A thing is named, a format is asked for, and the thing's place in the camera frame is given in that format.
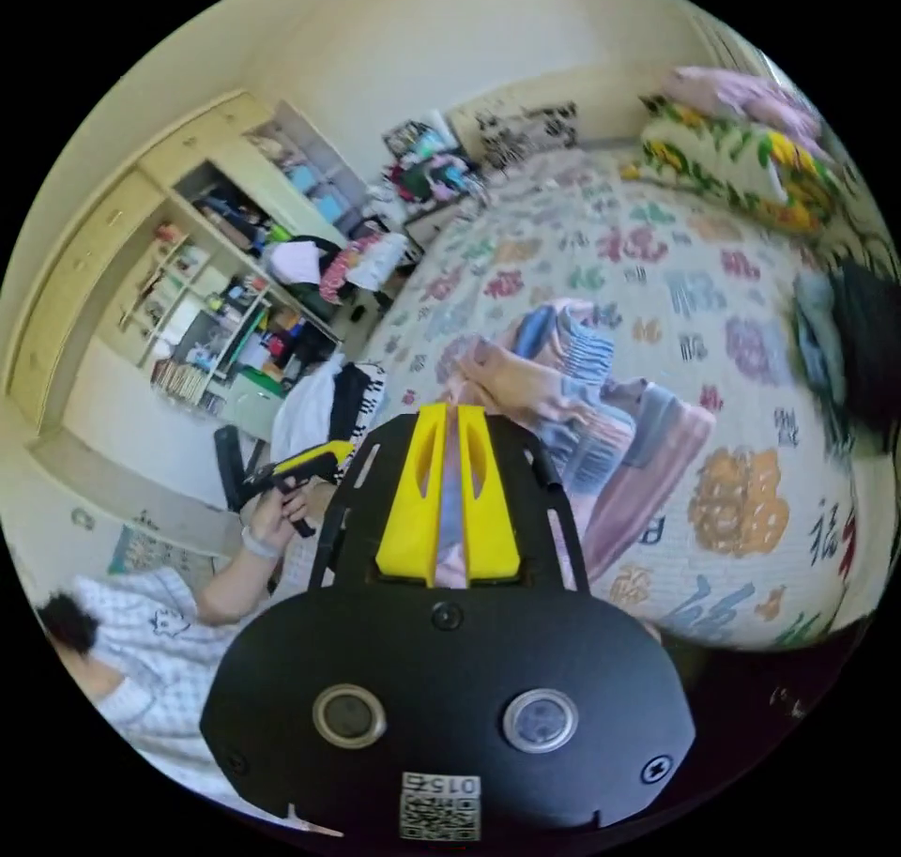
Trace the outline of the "person's left hand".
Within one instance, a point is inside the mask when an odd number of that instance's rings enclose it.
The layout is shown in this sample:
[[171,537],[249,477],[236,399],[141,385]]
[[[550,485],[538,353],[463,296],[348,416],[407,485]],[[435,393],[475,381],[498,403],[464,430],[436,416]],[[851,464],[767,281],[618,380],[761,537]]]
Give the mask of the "person's left hand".
[[241,531],[242,548],[260,558],[282,557],[307,515],[304,483],[281,480],[256,499]]

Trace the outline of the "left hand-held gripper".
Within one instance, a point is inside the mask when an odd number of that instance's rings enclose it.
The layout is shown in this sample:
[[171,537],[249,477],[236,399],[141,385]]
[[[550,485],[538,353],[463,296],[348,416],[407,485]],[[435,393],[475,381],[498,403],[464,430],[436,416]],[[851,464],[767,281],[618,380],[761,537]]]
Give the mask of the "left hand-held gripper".
[[334,482],[338,468],[350,457],[346,440],[324,444],[255,471],[241,472],[241,506],[255,502],[251,518],[242,528],[244,540],[289,540],[296,531],[313,535],[307,522],[312,480]]

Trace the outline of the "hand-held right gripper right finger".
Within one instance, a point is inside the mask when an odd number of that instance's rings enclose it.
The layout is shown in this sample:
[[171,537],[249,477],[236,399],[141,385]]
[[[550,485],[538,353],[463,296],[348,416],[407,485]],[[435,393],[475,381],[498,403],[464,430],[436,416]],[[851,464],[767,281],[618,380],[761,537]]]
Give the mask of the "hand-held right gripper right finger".
[[506,583],[521,559],[488,417],[480,406],[457,408],[466,582]]

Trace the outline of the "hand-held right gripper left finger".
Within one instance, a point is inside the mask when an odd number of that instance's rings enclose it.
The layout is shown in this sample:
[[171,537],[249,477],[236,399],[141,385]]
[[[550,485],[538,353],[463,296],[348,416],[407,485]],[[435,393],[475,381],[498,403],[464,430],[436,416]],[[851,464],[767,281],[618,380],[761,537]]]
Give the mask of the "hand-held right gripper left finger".
[[431,588],[440,531],[443,466],[448,409],[423,406],[404,432],[405,456],[381,542],[375,556],[379,573]]

